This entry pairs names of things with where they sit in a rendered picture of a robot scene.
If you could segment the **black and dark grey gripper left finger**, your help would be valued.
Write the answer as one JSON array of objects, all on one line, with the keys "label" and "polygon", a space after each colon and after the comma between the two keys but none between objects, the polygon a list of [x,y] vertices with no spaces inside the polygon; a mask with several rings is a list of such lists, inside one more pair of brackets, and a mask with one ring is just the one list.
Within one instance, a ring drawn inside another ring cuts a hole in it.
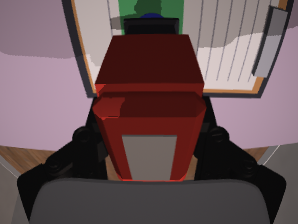
[{"label": "black and dark grey gripper left finger", "polygon": [[72,141],[50,155],[44,164],[30,169],[17,179],[28,221],[37,194],[44,184],[60,178],[108,180],[105,158],[109,153],[92,109],[97,98],[93,98],[85,126],[74,131]]}]

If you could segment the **red self-inking stamp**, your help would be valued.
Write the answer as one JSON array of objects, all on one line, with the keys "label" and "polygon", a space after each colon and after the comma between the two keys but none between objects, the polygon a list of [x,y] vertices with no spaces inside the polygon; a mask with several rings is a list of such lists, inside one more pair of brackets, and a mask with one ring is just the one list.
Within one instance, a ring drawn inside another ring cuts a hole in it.
[{"label": "red self-inking stamp", "polygon": [[206,112],[179,18],[127,18],[95,81],[93,112],[121,181],[183,181]]}]

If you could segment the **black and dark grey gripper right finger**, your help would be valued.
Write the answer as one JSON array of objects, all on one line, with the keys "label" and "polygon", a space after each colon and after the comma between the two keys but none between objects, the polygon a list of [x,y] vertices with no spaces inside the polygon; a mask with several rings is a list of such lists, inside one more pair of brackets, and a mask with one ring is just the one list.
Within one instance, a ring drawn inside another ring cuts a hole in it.
[{"label": "black and dark grey gripper right finger", "polygon": [[254,184],[264,197],[270,224],[273,224],[286,180],[262,164],[258,165],[253,156],[230,141],[228,131],[217,126],[210,97],[202,94],[202,99],[207,108],[193,153],[198,159],[194,181],[237,179]]}]

